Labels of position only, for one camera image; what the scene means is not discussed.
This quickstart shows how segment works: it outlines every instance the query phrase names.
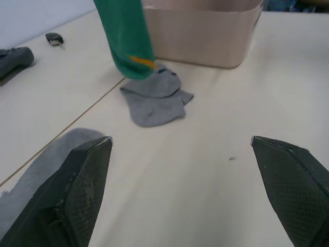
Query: plastic storage box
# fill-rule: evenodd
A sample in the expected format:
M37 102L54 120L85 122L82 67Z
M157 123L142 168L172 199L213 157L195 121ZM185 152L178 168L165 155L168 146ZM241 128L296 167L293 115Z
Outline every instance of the plastic storage box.
M234 68L245 58L262 0L143 0L155 56Z

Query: white table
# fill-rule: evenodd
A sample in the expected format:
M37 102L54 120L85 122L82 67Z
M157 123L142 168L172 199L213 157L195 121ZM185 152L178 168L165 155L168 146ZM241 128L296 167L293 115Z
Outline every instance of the white table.
M0 87L0 183L124 78L97 12L54 32L65 49L44 36L23 44L35 66Z
M253 135L278 138L329 168L328 22L265 12L240 67L166 62L195 94L183 120L134 125L118 87L79 119L71 128L114 139L89 246L293 246L249 144Z

